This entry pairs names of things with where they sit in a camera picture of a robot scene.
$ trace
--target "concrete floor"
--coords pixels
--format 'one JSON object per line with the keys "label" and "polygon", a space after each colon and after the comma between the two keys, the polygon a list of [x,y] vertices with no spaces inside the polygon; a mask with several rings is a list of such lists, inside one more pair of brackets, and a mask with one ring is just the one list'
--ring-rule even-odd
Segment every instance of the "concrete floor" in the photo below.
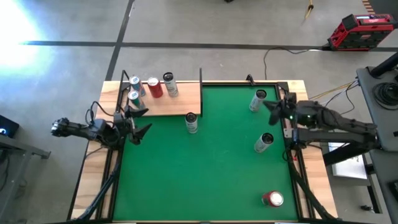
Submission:
{"label": "concrete floor", "polygon": [[[87,141],[50,135],[54,120],[83,122],[86,109],[100,96],[114,47],[13,45],[22,40],[115,42],[128,0],[26,0],[0,2],[0,114],[21,124],[18,140],[52,151],[51,158],[32,160],[25,177],[28,188],[15,202],[13,220],[28,223],[66,219]],[[307,1],[136,0],[124,42],[266,44],[319,46],[348,14],[366,13],[360,0],[314,0],[315,10],[302,18]],[[8,21],[15,21],[11,26]],[[394,36],[383,47],[398,47]],[[150,49],[122,47],[112,80],[121,70],[143,79],[173,72],[179,80],[242,80],[247,74],[264,79],[264,50]],[[377,65],[392,52],[319,52],[292,55],[273,50],[267,79],[305,80],[313,96],[355,79],[355,70]],[[348,117],[370,121],[359,88],[350,92],[356,109]],[[345,97],[330,108],[346,111]],[[330,174],[344,220],[389,223],[386,213],[358,207],[370,205],[366,187],[347,185]]]}

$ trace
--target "wooden table frame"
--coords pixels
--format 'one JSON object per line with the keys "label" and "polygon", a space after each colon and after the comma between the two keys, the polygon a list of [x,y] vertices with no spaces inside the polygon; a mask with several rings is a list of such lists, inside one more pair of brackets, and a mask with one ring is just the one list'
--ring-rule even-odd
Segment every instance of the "wooden table frame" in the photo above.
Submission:
{"label": "wooden table frame", "polygon": [[[113,106],[104,106],[104,109],[106,111],[119,110],[114,100],[115,94],[118,94],[119,100],[122,98],[122,95],[119,94],[119,90],[123,88],[124,85],[128,85],[125,83],[128,82],[104,82],[99,103],[107,100],[110,102],[112,101],[111,98],[114,102]],[[203,85],[217,85],[220,83],[224,85],[250,85],[248,81],[205,81],[203,82]],[[259,80],[256,81],[256,84],[275,85],[275,87],[280,91],[280,94],[278,95],[279,97],[283,97],[283,95],[287,91],[290,91],[296,92],[298,100],[308,99],[307,92],[305,91],[304,82],[302,80]],[[96,118],[111,120],[109,116],[106,116],[100,110],[97,111]],[[97,142],[89,142],[86,153],[94,151],[96,148],[98,148],[98,146],[99,144]],[[91,158],[87,158],[86,161],[83,161],[78,183],[76,185],[75,193],[68,214],[68,219],[76,218],[84,212],[85,208],[91,203],[92,199],[98,193],[102,184],[109,177],[110,170],[112,167],[114,167],[116,159],[121,161],[122,158],[122,154],[118,153],[118,151],[97,152],[92,156],[93,157]],[[298,161],[295,161],[296,168],[300,172],[300,175],[304,177],[307,185],[311,188],[311,191],[314,193],[320,203],[326,208],[326,210],[334,217],[337,217],[335,203],[331,194],[321,150],[309,146],[305,150],[303,150],[302,153],[298,153],[297,159]],[[103,203],[101,204],[99,209],[97,209],[95,216],[92,216],[92,218],[112,219],[114,201],[117,192],[117,184],[118,182],[116,181],[116,183],[107,192]],[[301,188],[294,181],[292,181],[292,187],[294,190],[298,217],[319,218],[319,215],[313,211],[312,206],[308,203],[309,201],[305,197]]]}

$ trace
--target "green table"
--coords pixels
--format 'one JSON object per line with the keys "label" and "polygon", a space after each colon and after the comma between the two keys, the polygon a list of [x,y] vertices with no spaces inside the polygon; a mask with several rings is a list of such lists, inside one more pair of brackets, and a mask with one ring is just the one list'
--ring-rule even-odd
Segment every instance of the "green table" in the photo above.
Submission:
{"label": "green table", "polygon": [[[141,145],[126,141],[113,220],[297,220],[282,125],[268,125],[265,106],[249,110],[256,90],[277,101],[276,88],[204,85],[196,134],[187,132],[184,116],[137,119],[139,126],[153,125]],[[271,133],[274,143],[259,154],[254,143],[263,133]],[[281,207],[262,204],[262,194],[271,190],[284,196]]]}

